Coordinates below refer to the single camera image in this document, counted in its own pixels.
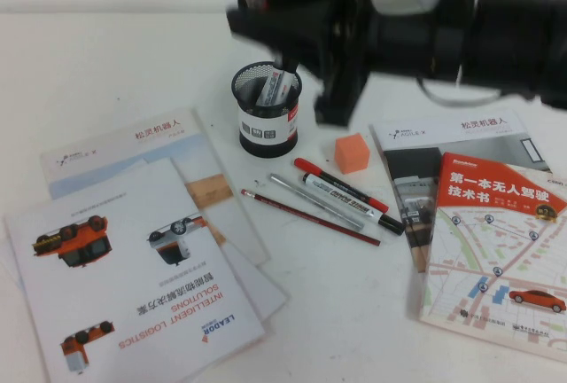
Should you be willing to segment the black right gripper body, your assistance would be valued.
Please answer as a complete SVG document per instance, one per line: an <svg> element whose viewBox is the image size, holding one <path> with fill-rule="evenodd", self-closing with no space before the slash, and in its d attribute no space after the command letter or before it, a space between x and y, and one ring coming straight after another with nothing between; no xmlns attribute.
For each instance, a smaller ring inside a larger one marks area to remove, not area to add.
<svg viewBox="0 0 567 383"><path fill-rule="evenodd" d="M315 120L320 125L346 126L365 87L369 69L365 63L369 31L374 17L407 17L434 9L439 0L354 0L346 20L344 38L331 75L316 99Z"/></svg>

